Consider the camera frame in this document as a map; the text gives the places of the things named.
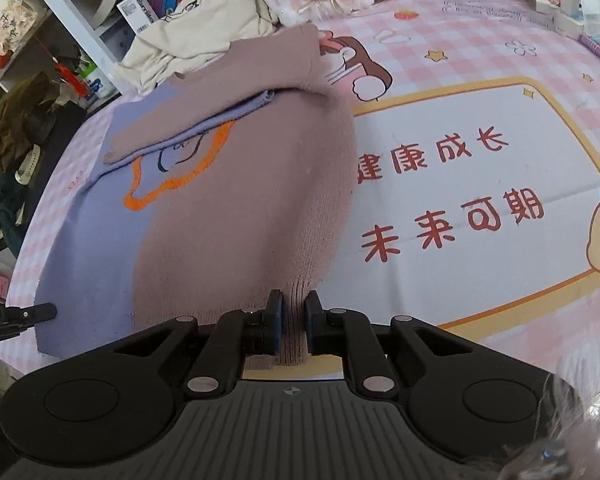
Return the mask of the mauve and lilac knit sweater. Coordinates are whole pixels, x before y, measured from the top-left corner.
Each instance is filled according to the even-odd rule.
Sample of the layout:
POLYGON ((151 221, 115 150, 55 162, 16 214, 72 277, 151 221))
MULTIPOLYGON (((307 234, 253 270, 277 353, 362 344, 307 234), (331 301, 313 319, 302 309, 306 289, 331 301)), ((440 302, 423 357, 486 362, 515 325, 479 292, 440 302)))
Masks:
POLYGON ((302 302, 356 185, 353 118, 320 41, 311 24, 234 41, 114 110, 38 281, 57 309, 40 352, 67 359, 179 316, 212 324, 279 290, 274 360, 306 359, 302 302))

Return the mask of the olive green cloth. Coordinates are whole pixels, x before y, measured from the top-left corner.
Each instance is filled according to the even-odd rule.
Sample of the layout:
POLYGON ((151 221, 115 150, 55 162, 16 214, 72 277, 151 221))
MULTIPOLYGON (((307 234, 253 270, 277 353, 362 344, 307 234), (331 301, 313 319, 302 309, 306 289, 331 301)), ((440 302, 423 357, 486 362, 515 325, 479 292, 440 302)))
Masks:
POLYGON ((0 101, 0 174, 12 170, 15 162, 32 148, 36 133, 27 121, 38 113, 42 119, 58 97, 58 87, 39 72, 20 81, 0 101))

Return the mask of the pink checkered table mat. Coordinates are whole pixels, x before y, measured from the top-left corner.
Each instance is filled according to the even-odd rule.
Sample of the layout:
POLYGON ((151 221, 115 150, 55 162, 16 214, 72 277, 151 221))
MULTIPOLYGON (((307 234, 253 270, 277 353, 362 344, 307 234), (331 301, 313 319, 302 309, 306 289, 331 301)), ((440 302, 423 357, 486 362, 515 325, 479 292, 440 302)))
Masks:
MULTIPOLYGON (((388 0, 311 25, 350 107, 356 185, 310 292, 375 323, 407 314, 472 339, 524 330, 519 354, 546 366, 600 349, 600 59, 519 0, 388 0)), ((40 304, 114 110, 138 100, 82 128, 93 148, 50 182, 41 209, 59 216, 32 224, 11 302, 40 304)), ((20 337, 20 373, 62 360, 38 350, 38 326, 20 337)))

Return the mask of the cream canvas tote bag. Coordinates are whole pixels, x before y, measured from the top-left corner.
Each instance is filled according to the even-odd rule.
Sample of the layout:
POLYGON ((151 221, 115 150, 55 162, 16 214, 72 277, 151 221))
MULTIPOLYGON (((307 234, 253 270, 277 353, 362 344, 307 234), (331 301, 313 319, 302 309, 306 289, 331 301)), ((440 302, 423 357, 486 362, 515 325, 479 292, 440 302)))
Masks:
POLYGON ((277 18, 264 0, 182 0, 136 35, 117 73, 138 94, 173 74, 187 74, 237 40, 270 36, 277 18))

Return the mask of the white barcode box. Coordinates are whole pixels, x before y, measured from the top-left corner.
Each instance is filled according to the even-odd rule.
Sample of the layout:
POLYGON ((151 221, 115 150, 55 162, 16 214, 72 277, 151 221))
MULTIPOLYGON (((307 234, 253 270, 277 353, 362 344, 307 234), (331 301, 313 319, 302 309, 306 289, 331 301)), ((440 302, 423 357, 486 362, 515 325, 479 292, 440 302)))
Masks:
POLYGON ((117 8, 135 35, 139 35, 159 19, 148 0, 122 0, 117 8))

